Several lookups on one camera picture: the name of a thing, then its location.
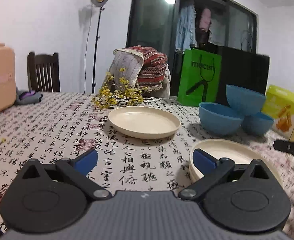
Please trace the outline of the cream plate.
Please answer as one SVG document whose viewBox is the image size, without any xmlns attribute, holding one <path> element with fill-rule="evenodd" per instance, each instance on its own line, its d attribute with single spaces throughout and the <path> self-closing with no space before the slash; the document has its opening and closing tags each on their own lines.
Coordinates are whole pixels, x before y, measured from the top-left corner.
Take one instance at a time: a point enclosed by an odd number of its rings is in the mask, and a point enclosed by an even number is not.
<svg viewBox="0 0 294 240">
<path fill-rule="evenodd" d="M 254 155 L 253 157 L 251 156 L 248 157 L 246 155 L 244 156 L 231 155 L 231 157 L 236 164 L 249 164 L 253 159 L 261 159 L 267 165 L 270 171 L 273 173 L 278 183 L 281 186 L 283 185 L 283 180 L 281 178 L 281 175 L 279 174 L 277 169 L 271 164 L 271 162 L 267 161 L 265 158 L 260 157 L 259 155 Z M 204 175 L 196 168 L 195 162 L 193 161 L 193 155 L 189 156 L 189 172 L 190 172 L 191 181 L 193 183 L 204 177 Z"/>
<path fill-rule="evenodd" d="M 170 137 L 180 128 L 175 115 L 157 108 L 129 106 L 112 110 L 108 119 L 120 133 L 138 139 Z"/>
<path fill-rule="evenodd" d="M 189 156 L 193 155 L 194 150 L 197 148 L 204 150 L 205 152 L 212 155 L 216 159 L 220 159 L 222 157 L 227 157 L 227 158 L 232 159 L 231 155 L 236 155 L 236 156 L 246 155 L 248 157 L 249 156 L 253 157 L 254 155 L 259 155 L 257 152 L 251 150 L 247 146 L 244 146 L 244 145 L 239 144 L 237 142 L 232 142 L 232 141 L 223 140 L 223 139 L 202 140 L 193 146 L 193 148 L 190 150 Z"/>
</svg>

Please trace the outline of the yellow-green snack box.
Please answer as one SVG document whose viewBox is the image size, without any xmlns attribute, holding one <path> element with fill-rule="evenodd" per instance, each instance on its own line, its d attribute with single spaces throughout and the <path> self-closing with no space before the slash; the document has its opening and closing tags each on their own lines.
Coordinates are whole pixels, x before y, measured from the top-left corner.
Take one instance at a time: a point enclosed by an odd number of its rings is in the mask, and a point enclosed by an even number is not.
<svg viewBox="0 0 294 240">
<path fill-rule="evenodd" d="M 266 100 L 261 110 L 274 119 L 272 130 L 290 139 L 294 129 L 294 93 L 270 85 L 266 92 Z"/>
</svg>

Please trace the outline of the blue bowl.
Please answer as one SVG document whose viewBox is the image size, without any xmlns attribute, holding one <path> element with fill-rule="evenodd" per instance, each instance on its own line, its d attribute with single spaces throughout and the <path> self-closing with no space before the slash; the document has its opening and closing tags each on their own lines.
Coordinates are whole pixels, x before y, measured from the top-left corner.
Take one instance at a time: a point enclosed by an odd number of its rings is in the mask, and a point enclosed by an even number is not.
<svg viewBox="0 0 294 240">
<path fill-rule="evenodd" d="M 273 125 L 274 119 L 267 114 L 259 112 L 255 115 L 245 116 L 242 129 L 251 135 L 263 136 Z"/>
<path fill-rule="evenodd" d="M 260 112 L 266 100 L 264 94 L 233 85 L 226 85 L 226 98 L 232 109 L 245 116 Z"/>
<path fill-rule="evenodd" d="M 240 128 L 245 116 L 225 105 L 201 102 L 199 118 L 206 131 L 225 136 L 234 134 Z"/>
</svg>

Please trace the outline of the blue bowl left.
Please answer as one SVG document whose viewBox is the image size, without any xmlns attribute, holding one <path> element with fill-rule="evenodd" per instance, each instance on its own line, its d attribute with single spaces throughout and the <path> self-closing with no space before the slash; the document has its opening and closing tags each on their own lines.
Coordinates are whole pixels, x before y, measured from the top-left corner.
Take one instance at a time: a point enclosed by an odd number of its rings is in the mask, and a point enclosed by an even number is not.
<svg viewBox="0 0 294 240">
<path fill-rule="evenodd" d="M 206 131 L 225 136 L 234 134 L 240 128 L 245 116 L 225 105 L 201 102 L 199 118 Z"/>
</svg>

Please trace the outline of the blue bowl top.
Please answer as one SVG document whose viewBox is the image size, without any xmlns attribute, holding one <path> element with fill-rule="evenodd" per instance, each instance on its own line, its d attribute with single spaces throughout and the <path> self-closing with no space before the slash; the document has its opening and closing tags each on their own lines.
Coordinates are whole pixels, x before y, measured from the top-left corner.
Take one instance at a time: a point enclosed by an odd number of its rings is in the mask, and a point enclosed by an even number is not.
<svg viewBox="0 0 294 240">
<path fill-rule="evenodd" d="M 226 98 L 232 109 L 245 116 L 260 112 L 266 100 L 264 94 L 233 85 L 226 85 Z"/>
</svg>

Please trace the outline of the yellow flower branch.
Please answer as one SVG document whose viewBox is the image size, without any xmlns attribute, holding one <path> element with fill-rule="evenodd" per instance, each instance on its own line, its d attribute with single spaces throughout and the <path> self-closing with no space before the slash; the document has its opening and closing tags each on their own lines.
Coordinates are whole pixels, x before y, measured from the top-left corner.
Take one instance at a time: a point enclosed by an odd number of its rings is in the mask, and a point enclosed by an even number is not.
<svg viewBox="0 0 294 240">
<path fill-rule="evenodd" d="M 143 94 L 149 92 L 146 86 L 138 88 L 131 85 L 129 79 L 125 77 L 126 68 L 120 68 L 115 78 L 114 74 L 107 72 L 106 80 L 98 93 L 91 98 L 91 103 L 95 109 L 114 109 L 120 106 L 138 106 L 144 102 Z"/>
</svg>

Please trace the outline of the grey purple cloth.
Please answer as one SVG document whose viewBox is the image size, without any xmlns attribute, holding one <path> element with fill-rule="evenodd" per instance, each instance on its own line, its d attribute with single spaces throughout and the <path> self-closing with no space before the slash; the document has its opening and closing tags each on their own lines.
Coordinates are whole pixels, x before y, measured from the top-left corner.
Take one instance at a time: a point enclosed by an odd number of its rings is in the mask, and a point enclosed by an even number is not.
<svg viewBox="0 0 294 240">
<path fill-rule="evenodd" d="M 14 105 L 30 105 L 41 102 L 43 94 L 36 90 L 19 90 L 16 88 Z"/>
</svg>

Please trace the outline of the black paper bag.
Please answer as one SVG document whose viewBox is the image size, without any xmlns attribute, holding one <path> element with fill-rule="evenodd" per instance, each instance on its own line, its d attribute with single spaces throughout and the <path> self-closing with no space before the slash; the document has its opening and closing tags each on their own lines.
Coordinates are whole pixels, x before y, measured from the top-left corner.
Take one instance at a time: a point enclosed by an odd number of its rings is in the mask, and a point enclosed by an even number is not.
<svg viewBox="0 0 294 240">
<path fill-rule="evenodd" d="M 227 85 L 243 87 L 261 94 L 266 93 L 270 68 L 268 55 L 226 46 L 219 46 L 217 52 L 222 60 L 216 103 L 228 105 Z"/>
</svg>

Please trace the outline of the green paper bag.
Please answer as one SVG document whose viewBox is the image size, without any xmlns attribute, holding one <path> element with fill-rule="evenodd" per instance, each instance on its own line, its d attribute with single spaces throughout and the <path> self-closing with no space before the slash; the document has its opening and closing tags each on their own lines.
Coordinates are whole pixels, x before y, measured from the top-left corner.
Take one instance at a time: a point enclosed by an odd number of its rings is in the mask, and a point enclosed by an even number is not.
<svg viewBox="0 0 294 240">
<path fill-rule="evenodd" d="M 219 89 L 222 57 L 191 49 L 184 53 L 177 101 L 184 106 L 215 102 Z"/>
</svg>

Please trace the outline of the dark wooden chair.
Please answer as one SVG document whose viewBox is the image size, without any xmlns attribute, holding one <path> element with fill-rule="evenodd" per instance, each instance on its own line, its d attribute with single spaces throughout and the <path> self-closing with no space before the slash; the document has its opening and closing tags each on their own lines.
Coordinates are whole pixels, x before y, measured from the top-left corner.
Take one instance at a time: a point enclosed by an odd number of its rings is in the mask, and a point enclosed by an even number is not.
<svg viewBox="0 0 294 240">
<path fill-rule="evenodd" d="M 40 92 L 60 92 L 58 53 L 27 56 L 29 90 Z"/>
</svg>

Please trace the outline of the pink small suitcase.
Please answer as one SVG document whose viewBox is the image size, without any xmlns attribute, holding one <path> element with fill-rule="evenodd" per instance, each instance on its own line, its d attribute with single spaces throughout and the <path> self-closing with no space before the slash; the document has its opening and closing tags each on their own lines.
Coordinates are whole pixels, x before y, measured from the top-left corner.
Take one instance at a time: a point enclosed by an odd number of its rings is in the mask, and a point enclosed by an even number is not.
<svg viewBox="0 0 294 240">
<path fill-rule="evenodd" d="M 0 112 L 11 107 L 16 96 L 15 53 L 0 43 Z"/>
</svg>

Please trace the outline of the patterned blanket on chair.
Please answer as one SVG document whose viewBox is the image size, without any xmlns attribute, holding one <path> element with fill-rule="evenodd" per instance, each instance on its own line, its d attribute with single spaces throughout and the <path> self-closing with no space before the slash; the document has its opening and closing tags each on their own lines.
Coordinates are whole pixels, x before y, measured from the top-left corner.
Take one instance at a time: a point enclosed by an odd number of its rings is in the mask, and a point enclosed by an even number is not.
<svg viewBox="0 0 294 240">
<path fill-rule="evenodd" d="M 155 98 L 170 97 L 171 74 L 168 57 L 152 47 L 141 45 L 116 49 L 108 72 L 113 76 L 109 81 L 112 91 L 120 89 L 123 77 L 129 85 L 146 89 L 148 96 Z"/>
</svg>

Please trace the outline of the hanging light blue shirt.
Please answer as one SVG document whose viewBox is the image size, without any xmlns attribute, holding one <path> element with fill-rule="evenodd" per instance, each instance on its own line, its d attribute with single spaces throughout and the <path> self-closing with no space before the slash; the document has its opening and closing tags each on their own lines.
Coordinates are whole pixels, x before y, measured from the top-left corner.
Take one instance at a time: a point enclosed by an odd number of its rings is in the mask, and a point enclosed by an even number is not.
<svg viewBox="0 0 294 240">
<path fill-rule="evenodd" d="M 193 0 L 185 1 L 180 9 L 177 23 L 175 49 L 186 51 L 197 47 L 195 29 L 195 5 Z"/>
</svg>

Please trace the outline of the dark framed glass door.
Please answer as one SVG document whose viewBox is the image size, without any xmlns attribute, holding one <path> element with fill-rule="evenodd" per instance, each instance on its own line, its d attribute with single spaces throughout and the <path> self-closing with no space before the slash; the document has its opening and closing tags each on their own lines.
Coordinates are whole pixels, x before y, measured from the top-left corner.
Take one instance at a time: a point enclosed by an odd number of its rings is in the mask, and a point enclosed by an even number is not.
<svg viewBox="0 0 294 240">
<path fill-rule="evenodd" d="M 187 49 L 218 46 L 255 53 L 257 16 L 231 0 L 132 0 L 127 46 L 165 53 L 176 96 Z"/>
</svg>

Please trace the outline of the studio light on stand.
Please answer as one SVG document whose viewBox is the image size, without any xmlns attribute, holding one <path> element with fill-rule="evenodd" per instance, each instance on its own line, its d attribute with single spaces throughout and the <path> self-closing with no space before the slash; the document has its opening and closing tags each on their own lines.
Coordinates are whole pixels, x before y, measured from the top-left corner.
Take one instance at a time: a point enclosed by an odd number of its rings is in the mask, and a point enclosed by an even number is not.
<svg viewBox="0 0 294 240">
<path fill-rule="evenodd" d="M 96 28 L 96 35 L 95 35 L 95 47 L 94 47 L 94 57 L 93 57 L 93 78 L 92 78 L 92 85 L 91 85 L 91 92 L 95 93 L 96 87 L 96 58 L 97 58 L 97 48 L 98 42 L 100 39 L 99 31 L 100 31 L 100 24 L 101 24 L 101 14 L 104 11 L 104 6 L 108 2 L 108 0 L 90 0 L 91 4 L 95 7 L 99 8 L 98 20 L 97 20 L 97 28 Z"/>
</svg>

